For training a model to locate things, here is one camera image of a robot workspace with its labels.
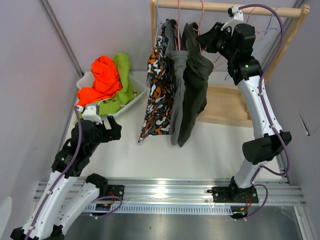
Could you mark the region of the lime green shorts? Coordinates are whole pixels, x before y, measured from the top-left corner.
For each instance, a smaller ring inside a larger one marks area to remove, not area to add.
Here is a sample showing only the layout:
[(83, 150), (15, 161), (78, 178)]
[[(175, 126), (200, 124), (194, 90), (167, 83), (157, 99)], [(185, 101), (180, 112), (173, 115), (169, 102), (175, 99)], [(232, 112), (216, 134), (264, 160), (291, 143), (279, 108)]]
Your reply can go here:
[(134, 88), (128, 78), (131, 68), (129, 56), (125, 53), (118, 52), (111, 59), (115, 63), (116, 69), (119, 73), (122, 89), (112, 98), (106, 98), (92, 103), (99, 105), (100, 116), (116, 113), (122, 106), (128, 104), (135, 97)]

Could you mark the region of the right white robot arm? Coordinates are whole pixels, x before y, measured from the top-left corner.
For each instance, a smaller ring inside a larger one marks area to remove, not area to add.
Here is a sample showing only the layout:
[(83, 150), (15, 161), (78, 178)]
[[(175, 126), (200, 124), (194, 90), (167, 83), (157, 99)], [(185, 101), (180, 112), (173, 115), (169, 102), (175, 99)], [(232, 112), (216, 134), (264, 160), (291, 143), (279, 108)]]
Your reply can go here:
[(210, 189), (216, 203), (245, 203), (250, 197), (258, 203), (253, 182), (262, 168), (279, 155), (291, 141), (270, 105), (259, 61), (253, 57), (255, 28), (246, 23), (224, 26), (217, 22), (197, 41), (207, 53), (219, 53), (227, 60), (227, 70), (241, 92), (251, 117), (254, 139), (242, 145), (244, 161), (229, 186)]

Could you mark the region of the pink hanger of orange shorts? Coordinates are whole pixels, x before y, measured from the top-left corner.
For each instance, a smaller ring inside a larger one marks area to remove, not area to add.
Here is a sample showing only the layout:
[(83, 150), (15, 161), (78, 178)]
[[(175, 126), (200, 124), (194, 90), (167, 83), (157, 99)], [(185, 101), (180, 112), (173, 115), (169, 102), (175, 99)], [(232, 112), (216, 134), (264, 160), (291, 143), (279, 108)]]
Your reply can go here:
[(273, 18), (275, 17), (271, 14), (270, 11), (267, 11), (270, 15), (268, 16), (253, 16), (253, 13), (256, 13), (257, 10), (263, 10), (261, 7), (251, 7), (250, 12), (248, 13), (245, 23), (255, 27), (256, 39), (254, 42), (254, 51), (253, 54), (255, 57), (259, 56), (265, 48), (271, 44), (269, 38), (269, 32), (278, 32), (278, 24), (275, 23), (275, 26), (272, 26)]

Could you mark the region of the dark olive shorts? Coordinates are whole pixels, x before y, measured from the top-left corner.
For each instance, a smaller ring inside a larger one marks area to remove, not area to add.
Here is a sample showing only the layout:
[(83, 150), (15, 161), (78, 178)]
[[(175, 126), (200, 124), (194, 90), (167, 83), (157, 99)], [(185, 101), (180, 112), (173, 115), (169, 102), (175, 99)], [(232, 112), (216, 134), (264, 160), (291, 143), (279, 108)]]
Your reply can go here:
[(182, 46), (188, 52), (186, 68), (183, 72), (185, 85), (182, 104), (182, 121), (177, 143), (179, 147), (185, 145), (191, 136), (198, 115), (207, 105), (207, 90), (210, 74), (214, 65), (201, 54), (197, 41), (197, 23), (186, 23), (182, 33)]

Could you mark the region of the pink hanger of grey shorts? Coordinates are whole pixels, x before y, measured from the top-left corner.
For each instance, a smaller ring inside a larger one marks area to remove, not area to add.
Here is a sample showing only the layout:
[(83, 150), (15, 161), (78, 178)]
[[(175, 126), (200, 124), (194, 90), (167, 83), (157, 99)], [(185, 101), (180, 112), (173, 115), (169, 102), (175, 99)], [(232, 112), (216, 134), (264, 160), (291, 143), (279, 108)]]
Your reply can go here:
[(178, 5), (178, 17), (177, 17), (177, 22), (176, 22), (176, 29), (177, 29), (177, 50), (181, 50), (181, 37), (180, 37), (180, 17), (181, 17), (181, 1), (177, 1)]

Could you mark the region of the orange shorts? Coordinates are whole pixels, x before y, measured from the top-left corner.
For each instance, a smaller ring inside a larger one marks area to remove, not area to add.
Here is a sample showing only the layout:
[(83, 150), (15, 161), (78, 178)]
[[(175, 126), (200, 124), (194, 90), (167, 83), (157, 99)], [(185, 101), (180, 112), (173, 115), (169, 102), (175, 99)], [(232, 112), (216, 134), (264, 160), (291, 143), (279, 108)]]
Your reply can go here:
[(91, 64), (94, 81), (91, 87), (82, 87), (77, 92), (78, 103), (84, 107), (96, 101), (113, 98), (123, 86), (114, 61), (100, 56)]

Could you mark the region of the blue wire hanger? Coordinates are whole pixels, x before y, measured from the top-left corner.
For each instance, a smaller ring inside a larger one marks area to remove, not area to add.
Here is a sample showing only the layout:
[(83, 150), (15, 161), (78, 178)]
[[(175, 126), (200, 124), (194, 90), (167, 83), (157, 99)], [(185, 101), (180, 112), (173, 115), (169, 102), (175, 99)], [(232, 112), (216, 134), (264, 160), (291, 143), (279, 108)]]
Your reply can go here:
[[(248, 18), (247, 18), (246, 23), (248, 23), (248, 21), (249, 21), (249, 17), (251, 16), (251, 12), (250, 12), (250, 14), (249, 14), (249, 16), (248, 16)], [(260, 35), (260, 34), (263, 33), (263, 35), (261, 35), (261, 37), (259, 37), (259, 38), (257, 38), (257, 39), (255, 40), (255, 42), (254, 42), (255, 48), (254, 48), (254, 49), (257, 48), (257, 46), (259, 45), (258, 42), (259, 42), (260, 40), (262, 40), (262, 39), (267, 35), (267, 33), (268, 33), (269, 31), (275, 30), (275, 31), (277, 32), (277, 27), (270, 27), (272, 18), (273, 18), (274, 16), (275, 16), (274, 14), (272, 14), (272, 15), (270, 16), (269, 21), (268, 21), (268, 25), (267, 25), (267, 27), (266, 27), (265, 30), (263, 30), (263, 31), (256, 31), (256, 32), (255, 32), (255, 33), (258, 34), (258, 35)], [(259, 54), (262, 52), (262, 50), (263, 50), (264, 48), (266, 48), (268, 45), (269, 45), (269, 43), (268, 43), (267, 45), (265, 45), (256, 55), (259, 55)], [(231, 78), (231, 76), (230, 76), (229, 74), (227, 74), (227, 75), (225, 76), (224, 80), (227, 81), (227, 80), (230, 79), (230, 78)]]

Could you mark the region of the light grey shorts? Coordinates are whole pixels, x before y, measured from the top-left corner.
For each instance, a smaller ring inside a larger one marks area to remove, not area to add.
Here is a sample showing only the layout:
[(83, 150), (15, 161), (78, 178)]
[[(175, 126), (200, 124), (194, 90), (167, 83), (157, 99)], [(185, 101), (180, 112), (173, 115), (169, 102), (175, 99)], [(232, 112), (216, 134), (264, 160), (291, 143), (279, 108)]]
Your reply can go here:
[(169, 133), (171, 134), (170, 141), (174, 146), (178, 144), (179, 133), (182, 126), (183, 101), (186, 91), (184, 71), (187, 67), (189, 55), (188, 51), (179, 50), (177, 47), (180, 37), (178, 36), (179, 32), (176, 24), (176, 20), (168, 19), (165, 25), (165, 37), (168, 38), (165, 57), (167, 57), (172, 64), (171, 80), (175, 89), (169, 127)]

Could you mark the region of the pink hanger of olive shorts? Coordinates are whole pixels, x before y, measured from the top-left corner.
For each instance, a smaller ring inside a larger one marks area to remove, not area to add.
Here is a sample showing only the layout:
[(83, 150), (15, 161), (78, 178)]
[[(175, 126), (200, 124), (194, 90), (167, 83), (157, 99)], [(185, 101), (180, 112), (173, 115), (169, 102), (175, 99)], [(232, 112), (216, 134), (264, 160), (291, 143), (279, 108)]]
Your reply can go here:
[[(200, 16), (200, 20), (199, 20), (199, 22), (198, 22), (198, 24), (197, 24), (197, 36), (200, 36), (201, 35), (201, 30), (200, 30), (200, 28), (201, 28), (201, 23), (202, 23), (202, 20), (203, 20), (203, 17), (204, 17), (204, 12), (205, 12), (205, 3), (204, 3), (204, 1), (203, 0), (200, 0), (200, 2), (201, 2), (201, 16)], [(203, 51), (203, 49), (202, 49), (202, 47), (201, 47), (201, 45), (200, 45), (200, 43), (198, 44), (198, 46), (199, 46), (199, 52), (200, 52), (200, 54), (202, 55), (202, 51)]]

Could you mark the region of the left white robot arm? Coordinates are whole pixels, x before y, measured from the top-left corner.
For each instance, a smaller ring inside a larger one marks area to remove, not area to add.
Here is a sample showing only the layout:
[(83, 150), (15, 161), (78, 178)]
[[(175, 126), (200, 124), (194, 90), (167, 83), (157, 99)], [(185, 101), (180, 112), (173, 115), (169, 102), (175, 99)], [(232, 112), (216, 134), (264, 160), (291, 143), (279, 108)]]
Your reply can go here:
[(109, 186), (107, 178), (92, 173), (80, 191), (63, 205), (71, 187), (76, 183), (90, 157), (101, 143), (121, 138), (122, 126), (113, 116), (107, 117), (110, 128), (104, 121), (81, 118), (71, 130), (62, 149), (56, 154), (46, 188), (30, 219), (12, 230), (13, 240), (62, 240), (68, 229), (83, 210), (93, 201), (111, 200), (121, 202), (123, 194)]

